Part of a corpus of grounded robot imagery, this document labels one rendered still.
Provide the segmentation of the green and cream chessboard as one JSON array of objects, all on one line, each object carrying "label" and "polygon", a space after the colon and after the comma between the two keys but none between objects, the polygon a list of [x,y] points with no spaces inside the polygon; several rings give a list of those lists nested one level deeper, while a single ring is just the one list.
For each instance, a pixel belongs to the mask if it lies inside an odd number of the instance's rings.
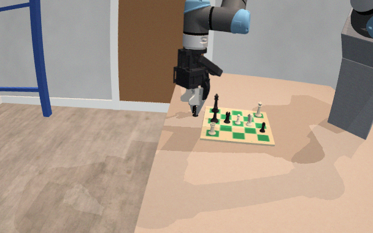
[{"label": "green and cream chessboard", "polygon": [[[215,125],[214,136],[209,135],[210,131],[210,120],[213,118],[213,107],[206,106],[204,115],[204,121],[202,125],[200,140],[208,140],[215,142],[228,142],[228,143],[241,143],[249,145],[264,145],[264,146],[275,146],[274,139],[272,136],[269,121],[266,112],[260,112],[261,117],[256,117],[257,111],[251,110],[239,110],[239,109],[228,109],[219,107],[217,113],[218,123]],[[224,123],[226,119],[226,112],[231,112],[229,116],[230,123]],[[252,126],[247,126],[248,114],[252,113]],[[240,114],[240,124],[237,125],[237,115]],[[260,132],[262,123],[265,122],[265,132]]]}]

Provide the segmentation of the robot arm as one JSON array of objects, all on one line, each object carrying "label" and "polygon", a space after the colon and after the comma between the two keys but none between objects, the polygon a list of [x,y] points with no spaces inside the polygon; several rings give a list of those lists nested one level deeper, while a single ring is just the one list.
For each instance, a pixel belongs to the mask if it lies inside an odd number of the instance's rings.
[{"label": "robot arm", "polygon": [[[206,49],[209,30],[247,34],[250,29],[250,12],[245,10],[246,4],[247,0],[222,0],[221,7],[212,7],[209,0],[186,0],[182,45],[188,50]],[[373,0],[350,0],[350,4],[353,7],[353,29],[373,39]],[[205,56],[201,55],[198,63],[206,67],[210,75],[222,75],[223,70]]]}]

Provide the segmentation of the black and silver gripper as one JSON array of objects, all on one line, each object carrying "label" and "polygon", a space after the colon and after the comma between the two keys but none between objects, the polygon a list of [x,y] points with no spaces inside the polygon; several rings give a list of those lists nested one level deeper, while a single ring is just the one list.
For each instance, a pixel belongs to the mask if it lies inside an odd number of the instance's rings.
[{"label": "black and silver gripper", "polygon": [[196,115],[200,112],[210,91],[209,71],[198,63],[201,54],[205,53],[207,53],[207,48],[203,50],[188,50],[185,47],[178,49],[177,66],[174,67],[173,83],[186,88],[186,92],[181,95],[180,100],[188,102],[192,113],[194,113],[194,107],[197,106]]}]

